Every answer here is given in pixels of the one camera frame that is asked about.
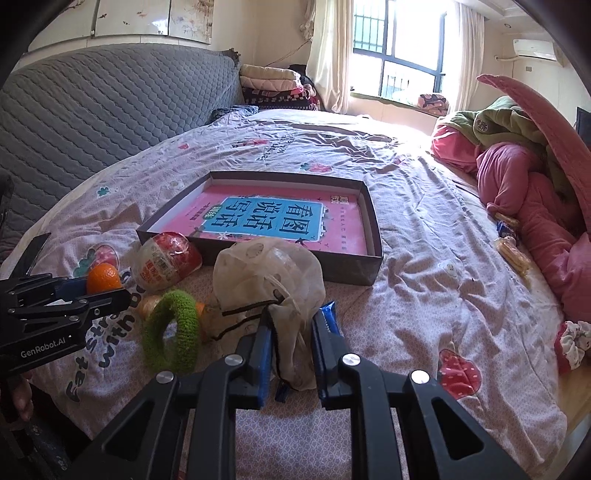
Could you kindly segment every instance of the green scrunchie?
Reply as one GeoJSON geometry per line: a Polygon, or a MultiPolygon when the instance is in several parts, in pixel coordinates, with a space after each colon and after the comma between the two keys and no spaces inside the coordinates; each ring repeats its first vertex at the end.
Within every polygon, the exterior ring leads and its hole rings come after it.
{"type": "Polygon", "coordinates": [[[146,365],[153,373],[163,370],[176,374],[191,373],[197,361],[200,339],[195,300],[181,290],[169,291],[144,322],[142,342],[146,365]],[[162,335],[173,320],[177,322],[176,345],[173,358],[169,360],[164,355],[162,335]]]}

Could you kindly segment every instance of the green hair tie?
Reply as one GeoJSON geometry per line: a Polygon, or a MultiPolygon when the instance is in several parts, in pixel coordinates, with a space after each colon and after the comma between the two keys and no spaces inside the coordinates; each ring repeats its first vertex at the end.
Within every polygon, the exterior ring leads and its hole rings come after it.
{"type": "Polygon", "coordinates": [[[147,321],[142,333],[144,355],[153,373],[170,370],[176,374],[193,372],[199,353],[199,320],[195,300],[181,290],[165,293],[147,321]],[[164,355],[162,335],[170,322],[176,320],[177,334],[172,360],[164,355]]]}

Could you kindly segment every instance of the air conditioner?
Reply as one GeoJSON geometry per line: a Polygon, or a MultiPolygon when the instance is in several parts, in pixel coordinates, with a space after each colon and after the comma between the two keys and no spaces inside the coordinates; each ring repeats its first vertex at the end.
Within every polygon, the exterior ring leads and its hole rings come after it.
{"type": "Polygon", "coordinates": [[[563,65],[563,55],[554,42],[545,40],[513,40],[513,48],[518,57],[530,57],[557,61],[563,65]]]}

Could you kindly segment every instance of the drawstring bag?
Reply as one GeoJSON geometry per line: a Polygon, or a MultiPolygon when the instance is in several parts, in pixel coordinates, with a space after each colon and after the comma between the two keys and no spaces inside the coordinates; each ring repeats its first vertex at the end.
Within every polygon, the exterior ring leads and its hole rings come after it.
{"type": "Polygon", "coordinates": [[[311,320],[324,295],[320,263],[307,248],[270,237],[238,242],[217,256],[201,327],[218,354],[227,355],[256,331],[268,306],[275,374],[295,390],[315,388],[311,320]]]}

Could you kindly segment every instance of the silver bolt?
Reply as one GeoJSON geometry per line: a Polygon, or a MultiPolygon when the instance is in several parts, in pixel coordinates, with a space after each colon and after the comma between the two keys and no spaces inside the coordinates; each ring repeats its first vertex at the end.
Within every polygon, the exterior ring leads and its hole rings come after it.
{"type": "Polygon", "coordinates": [[[431,379],[429,374],[423,370],[415,370],[410,374],[410,378],[413,382],[418,384],[427,383],[431,379]]]}
{"type": "Polygon", "coordinates": [[[228,355],[224,361],[226,362],[226,365],[230,365],[230,367],[235,367],[243,362],[243,358],[237,353],[233,353],[231,355],[228,355]]]}
{"type": "Polygon", "coordinates": [[[166,384],[172,382],[174,379],[174,373],[169,372],[168,370],[164,370],[156,375],[156,382],[166,384]]]}
{"type": "Polygon", "coordinates": [[[356,367],[361,363],[361,359],[359,358],[359,355],[347,353],[346,355],[343,355],[343,363],[345,365],[349,365],[350,367],[356,367]]]}

